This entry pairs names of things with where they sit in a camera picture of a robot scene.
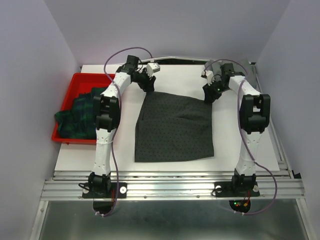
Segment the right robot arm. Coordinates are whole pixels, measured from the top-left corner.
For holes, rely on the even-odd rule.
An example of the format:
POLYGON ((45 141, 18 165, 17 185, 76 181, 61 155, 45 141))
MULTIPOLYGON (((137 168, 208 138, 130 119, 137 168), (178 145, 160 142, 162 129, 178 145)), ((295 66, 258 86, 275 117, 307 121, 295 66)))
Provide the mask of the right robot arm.
POLYGON ((222 64, 217 75, 206 66, 201 77, 207 81, 203 86, 206 104, 212 104, 228 90, 236 93, 237 123, 241 137, 239 159, 233 176, 230 181, 216 182, 212 195, 218 198, 242 197, 246 194, 258 197, 256 157, 260 139, 270 123, 271 97, 256 90, 247 80, 249 71, 245 68, 236 71, 233 61, 222 64))

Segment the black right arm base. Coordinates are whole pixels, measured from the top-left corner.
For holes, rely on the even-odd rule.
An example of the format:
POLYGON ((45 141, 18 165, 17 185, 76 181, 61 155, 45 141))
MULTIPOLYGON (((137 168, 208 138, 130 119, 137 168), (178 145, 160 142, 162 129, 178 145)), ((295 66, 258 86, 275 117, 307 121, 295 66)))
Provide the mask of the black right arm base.
POLYGON ((211 195, 217 198, 259 197, 260 191, 257 182, 236 185, 231 181, 217 181, 211 195))

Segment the grey dotted skirt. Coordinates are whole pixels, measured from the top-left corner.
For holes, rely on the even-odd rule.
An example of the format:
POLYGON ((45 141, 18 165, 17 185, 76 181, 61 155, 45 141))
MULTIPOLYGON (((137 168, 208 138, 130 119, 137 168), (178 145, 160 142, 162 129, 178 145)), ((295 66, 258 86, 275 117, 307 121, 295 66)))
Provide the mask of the grey dotted skirt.
POLYGON ((212 105, 193 97, 148 92, 135 126, 134 161, 168 163, 213 157, 212 105))

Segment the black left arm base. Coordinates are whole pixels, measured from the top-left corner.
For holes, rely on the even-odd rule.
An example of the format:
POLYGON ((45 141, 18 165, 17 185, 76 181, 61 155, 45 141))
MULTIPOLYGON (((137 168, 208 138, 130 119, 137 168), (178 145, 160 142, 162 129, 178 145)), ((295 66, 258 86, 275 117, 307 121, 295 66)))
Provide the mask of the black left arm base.
POLYGON ((127 184, 120 182, 117 186, 116 182, 112 182, 110 187, 105 190, 91 190, 89 184, 79 183, 78 186, 82 189, 83 199, 115 199, 116 193, 118 193, 118 199, 125 199, 127 197, 127 184))

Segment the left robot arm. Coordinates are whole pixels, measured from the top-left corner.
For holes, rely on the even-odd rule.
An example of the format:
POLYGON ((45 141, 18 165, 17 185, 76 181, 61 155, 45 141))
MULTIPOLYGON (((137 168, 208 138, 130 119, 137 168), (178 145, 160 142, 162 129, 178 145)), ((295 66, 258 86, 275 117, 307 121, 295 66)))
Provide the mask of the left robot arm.
POLYGON ((155 90, 154 73, 160 71, 159 64, 151 61, 139 70, 139 61, 138 57, 128 55, 126 63, 117 69, 111 84, 93 98, 95 159, 85 190, 95 198, 105 198, 114 191, 111 183, 110 156, 113 139, 121 120, 122 94, 131 83, 138 84, 146 93, 155 90))

